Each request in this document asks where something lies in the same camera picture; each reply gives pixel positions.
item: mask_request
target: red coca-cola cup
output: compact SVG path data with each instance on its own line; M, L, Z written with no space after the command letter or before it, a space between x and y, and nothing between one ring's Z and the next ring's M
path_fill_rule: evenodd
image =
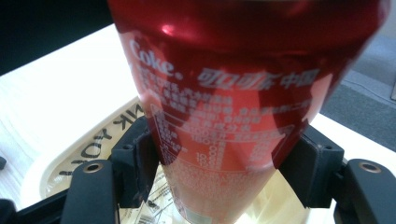
M213 224L261 191L390 4L108 3L177 209Z

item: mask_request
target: coke logo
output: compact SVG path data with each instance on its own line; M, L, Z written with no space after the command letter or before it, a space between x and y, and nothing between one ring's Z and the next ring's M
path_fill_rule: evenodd
M129 42L129 46L131 48L132 54L138 61L169 77L173 75L172 72L175 67L171 63L167 61L163 61L160 58L156 57L154 51L152 50L146 51L141 49L140 45L134 40L131 40Z

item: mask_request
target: label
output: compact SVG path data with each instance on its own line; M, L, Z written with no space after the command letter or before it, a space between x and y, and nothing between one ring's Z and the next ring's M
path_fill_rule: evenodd
M172 194L160 166L154 179L148 201L137 209L121 209L121 223L162 224L169 223L174 208Z
M127 43L178 211L191 223L235 221L274 173L274 155L298 140L320 70L189 72L145 41Z

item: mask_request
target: metal screw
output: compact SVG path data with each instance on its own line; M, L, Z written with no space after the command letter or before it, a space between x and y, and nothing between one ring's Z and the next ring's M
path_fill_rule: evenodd
M100 171L103 168L102 163L93 163L84 167L84 173L91 174Z
M381 173L381 169L378 166L376 166L370 162L361 161L361 162L359 162L359 167L361 169L363 169L364 171L367 171L370 173L374 173L374 174Z

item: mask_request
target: gray floor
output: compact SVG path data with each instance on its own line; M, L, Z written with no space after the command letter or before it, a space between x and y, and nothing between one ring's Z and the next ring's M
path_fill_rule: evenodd
M396 152L396 38L378 35L320 113Z

